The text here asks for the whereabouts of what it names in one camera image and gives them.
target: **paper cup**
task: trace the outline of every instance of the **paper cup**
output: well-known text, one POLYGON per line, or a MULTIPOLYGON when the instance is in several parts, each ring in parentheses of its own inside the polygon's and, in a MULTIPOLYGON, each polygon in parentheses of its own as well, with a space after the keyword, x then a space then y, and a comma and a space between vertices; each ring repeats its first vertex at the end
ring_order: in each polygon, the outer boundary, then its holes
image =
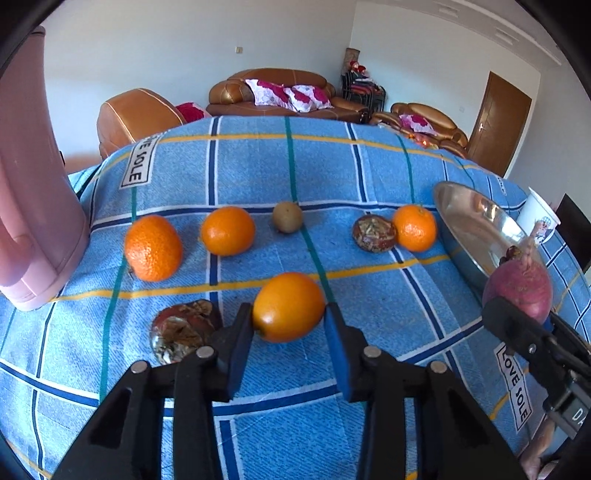
POLYGON ((530 194, 517 217, 517 225, 527 233, 532 232, 537 222, 542 222, 542 228, 535 236, 535 244, 541 245, 554 235, 560 220, 540 195, 530 189, 530 194))

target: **screw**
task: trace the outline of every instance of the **screw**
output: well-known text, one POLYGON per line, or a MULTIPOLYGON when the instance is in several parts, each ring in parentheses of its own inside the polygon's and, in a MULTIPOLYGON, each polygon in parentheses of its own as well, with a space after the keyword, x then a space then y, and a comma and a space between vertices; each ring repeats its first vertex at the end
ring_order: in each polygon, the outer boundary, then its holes
POLYGON ((363 354, 367 358, 377 358, 382 355, 382 351, 375 345, 368 345, 363 349, 363 354))
POLYGON ((145 360, 138 360, 131 365, 131 372, 133 374, 140 374, 141 372, 145 372, 148 368, 148 362, 145 360))
POLYGON ((435 360, 431 363, 431 370, 433 370, 436 374, 444 374, 447 372, 447 365, 439 360, 435 360))
POLYGON ((209 358, 215 353, 215 350, 209 345, 200 346, 197 349, 197 356, 199 358, 209 358))

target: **white wall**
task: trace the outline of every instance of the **white wall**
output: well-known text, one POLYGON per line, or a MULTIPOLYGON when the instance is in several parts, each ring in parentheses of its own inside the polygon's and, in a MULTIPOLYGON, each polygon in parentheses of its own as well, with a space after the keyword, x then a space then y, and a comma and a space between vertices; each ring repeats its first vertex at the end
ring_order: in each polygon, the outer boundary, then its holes
POLYGON ((355 0, 66 0, 43 24, 57 143, 96 153, 100 104, 135 87, 207 106, 215 83, 254 67, 338 85, 354 13, 355 0))
POLYGON ((426 103, 468 136, 493 71, 531 97, 522 140, 526 136, 540 72, 486 37, 432 15, 359 2, 350 46, 361 51, 360 63, 386 89, 386 110, 394 102, 426 103))
POLYGON ((591 100, 565 63, 542 75, 538 102, 509 177, 546 202, 568 193, 591 219, 591 100))

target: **pink floral pillow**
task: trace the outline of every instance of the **pink floral pillow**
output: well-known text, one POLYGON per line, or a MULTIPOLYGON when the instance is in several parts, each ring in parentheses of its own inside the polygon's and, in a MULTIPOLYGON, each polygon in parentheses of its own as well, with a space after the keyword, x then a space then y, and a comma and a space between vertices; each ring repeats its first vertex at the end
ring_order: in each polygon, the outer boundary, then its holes
POLYGON ((303 92, 309 96, 318 110, 322 110, 323 108, 333 108, 328 96, 320 87, 313 85, 294 85, 291 88, 303 92))
POLYGON ((415 133, 437 135, 433 126, 421 115, 407 115, 404 113, 400 115, 400 121, 402 122, 403 127, 409 128, 415 133))
POLYGON ((255 105, 280 106, 293 112, 296 111, 295 107, 290 103, 290 97, 285 93, 281 85, 257 79, 246 79, 244 81, 255 96, 255 105))
POLYGON ((290 102, 297 112, 309 113, 316 110, 318 107, 312 100, 312 88, 306 85, 296 85, 293 87, 285 87, 285 93, 290 98, 290 102))

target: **ceiling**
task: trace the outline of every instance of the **ceiling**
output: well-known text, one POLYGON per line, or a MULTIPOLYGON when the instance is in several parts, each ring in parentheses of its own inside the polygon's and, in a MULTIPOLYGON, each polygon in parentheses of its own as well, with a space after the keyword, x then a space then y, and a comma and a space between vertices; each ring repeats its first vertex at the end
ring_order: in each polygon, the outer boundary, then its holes
POLYGON ((366 0, 434 15, 507 48, 543 71, 566 62, 550 35, 515 0, 366 0))

